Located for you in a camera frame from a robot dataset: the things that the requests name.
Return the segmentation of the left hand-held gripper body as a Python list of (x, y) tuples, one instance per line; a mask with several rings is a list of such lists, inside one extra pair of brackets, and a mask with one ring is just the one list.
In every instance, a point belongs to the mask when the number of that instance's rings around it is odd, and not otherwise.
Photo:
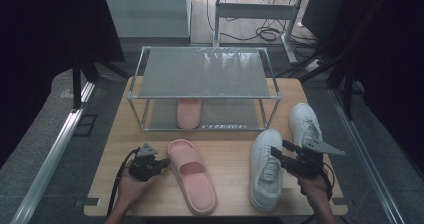
[(148, 143), (145, 143), (138, 149), (135, 158), (131, 162), (129, 174), (138, 181), (148, 181), (155, 175), (156, 154), (157, 151)]

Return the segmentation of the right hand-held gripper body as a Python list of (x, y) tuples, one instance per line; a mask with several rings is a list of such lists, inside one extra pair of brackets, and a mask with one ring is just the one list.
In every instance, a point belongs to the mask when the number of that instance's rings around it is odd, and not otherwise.
[(296, 158), (285, 156), (283, 168), (304, 178), (316, 177), (321, 173), (324, 154), (345, 154), (344, 151), (318, 139), (308, 140), (303, 146), (298, 146), (298, 150), (294, 153), (297, 155)]

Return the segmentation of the white sneaker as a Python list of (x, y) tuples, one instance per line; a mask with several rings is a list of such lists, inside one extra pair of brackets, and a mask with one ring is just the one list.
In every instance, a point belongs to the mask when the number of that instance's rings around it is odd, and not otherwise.
[(271, 148), (282, 150), (282, 137), (275, 129), (267, 129), (256, 138), (251, 150), (250, 201), (261, 211), (272, 211), (281, 197), (283, 168), (271, 155)]
[(311, 139), (323, 140), (317, 116), (307, 103), (298, 103), (292, 108), (289, 125), (297, 146), (303, 146)]

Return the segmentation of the pink slipper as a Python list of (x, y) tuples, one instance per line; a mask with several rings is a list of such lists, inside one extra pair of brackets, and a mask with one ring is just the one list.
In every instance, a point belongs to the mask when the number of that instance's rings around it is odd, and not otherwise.
[(201, 120), (202, 99), (179, 99), (177, 124), (182, 129), (197, 128)]
[(217, 206), (213, 182), (197, 148), (188, 140), (177, 139), (167, 148), (171, 168), (194, 215), (209, 215)]

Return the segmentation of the two-tier metal shoe rack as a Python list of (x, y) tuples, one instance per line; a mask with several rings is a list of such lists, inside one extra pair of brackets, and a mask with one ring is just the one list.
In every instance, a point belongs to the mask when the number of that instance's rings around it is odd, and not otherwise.
[(200, 101), (199, 131), (270, 127), (282, 99), (267, 50), (144, 47), (127, 96), (142, 131), (181, 131), (182, 101)]

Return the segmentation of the person's left hand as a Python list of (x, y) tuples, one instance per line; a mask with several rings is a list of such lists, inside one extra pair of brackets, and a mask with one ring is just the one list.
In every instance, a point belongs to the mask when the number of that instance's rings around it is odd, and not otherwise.
[(146, 182), (138, 181), (125, 169), (118, 184), (118, 199), (115, 207), (131, 207), (154, 182), (154, 177)]

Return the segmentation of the person's right hand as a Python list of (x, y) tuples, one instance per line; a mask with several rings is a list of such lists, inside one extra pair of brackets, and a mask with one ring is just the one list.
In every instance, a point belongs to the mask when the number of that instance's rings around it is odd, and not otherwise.
[(327, 184), (321, 176), (313, 178), (299, 177), (298, 184), (310, 204), (319, 204), (328, 200)]

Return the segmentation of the black metal stand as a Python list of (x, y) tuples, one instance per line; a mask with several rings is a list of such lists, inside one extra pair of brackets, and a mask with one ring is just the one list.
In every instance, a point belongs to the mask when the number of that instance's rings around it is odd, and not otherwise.
[(344, 82), (342, 109), (349, 119), (351, 119), (351, 100), (353, 95), (353, 70), (355, 68), (353, 54), (358, 48), (361, 38), (364, 35), (367, 26), (373, 19), (380, 5), (379, 1), (371, 0), (367, 5), (362, 3), (357, 5), (359, 10), (362, 6), (363, 13), (345, 11), (349, 14), (350, 22), (346, 23), (343, 30), (340, 30), (336, 37), (330, 39), (324, 49), (337, 49), (337, 54), (328, 59), (324, 64), (298, 78), (300, 82), (305, 82), (320, 73), (332, 69), (327, 78), (326, 85), (330, 89), (337, 88), (341, 82)]
[(116, 73), (118, 76), (128, 79), (130, 75), (125, 72), (123, 69), (119, 68), (117, 65), (102, 60), (96, 56), (89, 55), (79, 55), (74, 58), (72, 64), (72, 80), (73, 80), (73, 108), (72, 110), (76, 112), (82, 107), (82, 88), (81, 88), (81, 74), (84, 74), (88, 82), (96, 82), (100, 74), (95, 66), (96, 63), (99, 63), (103, 67), (111, 70)]

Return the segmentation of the dark curtain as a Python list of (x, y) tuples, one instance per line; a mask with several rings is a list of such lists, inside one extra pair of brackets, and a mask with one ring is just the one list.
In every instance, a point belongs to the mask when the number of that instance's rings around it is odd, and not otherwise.
[(0, 0), (0, 167), (79, 62), (122, 61), (106, 0)]
[[(348, 0), (364, 11), (374, 0)], [(380, 0), (353, 54), (365, 102), (424, 174), (424, 0)]]

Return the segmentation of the white cabinet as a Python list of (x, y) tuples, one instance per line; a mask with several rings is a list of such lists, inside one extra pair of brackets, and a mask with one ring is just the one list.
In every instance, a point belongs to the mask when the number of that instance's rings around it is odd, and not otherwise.
[(191, 0), (106, 0), (120, 38), (189, 38)]

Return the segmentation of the aluminium rail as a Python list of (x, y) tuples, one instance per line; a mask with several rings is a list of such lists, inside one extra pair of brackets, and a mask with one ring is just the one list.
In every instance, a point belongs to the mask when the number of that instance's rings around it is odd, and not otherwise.
[(364, 170), (370, 179), (370, 183), (382, 205), (382, 208), (391, 224), (405, 224), (405, 221), (398, 209), (398, 206), (389, 191), (387, 185), (383, 181), (379, 171), (377, 170), (368, 150), (366, 149), (365, 143), (360, 136), (353, 121), (349, 119), (345, 113), (342, 100), (339, 95), (332, 89), (328, 90), (328, 95), (335, 106), (337, 113), (346, 129), (349, 138), (351, 139), (352, 145), (357, 152), (360, 162), (364, 167)]
[(53, 143), (47, 157), (41, 168), (35, 176), (28, 192), (17, 209), (10, 224), (29, 224), (42, 196), (68, 146), (68, 143), (80, 121), (83, 111), (87, 106), (92, 92), (95, 88), (94, 83), (87, 82), (81, 91), (78, 109), (72, 110), (62, 126), (55, 142)]

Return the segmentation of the white desk frame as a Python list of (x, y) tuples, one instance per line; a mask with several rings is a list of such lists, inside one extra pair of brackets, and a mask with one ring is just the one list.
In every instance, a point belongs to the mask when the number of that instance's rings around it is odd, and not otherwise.
[(213, 46), (218, 47), (220, 43), (220, 19), (221, 18), (242, 18), (242, 19), (273, 19), (288, 22), (286, 29), (281, 35), (281, 41), (285, 48), (286, 55), (292, 65), (298, 63), (294, 49), (290, 44), (290, 37), (296, 24), (298, 12), (302, 0), (296, 0), (290, 4), (236, 4), (215, 1), (215, 26), (213, 33)]

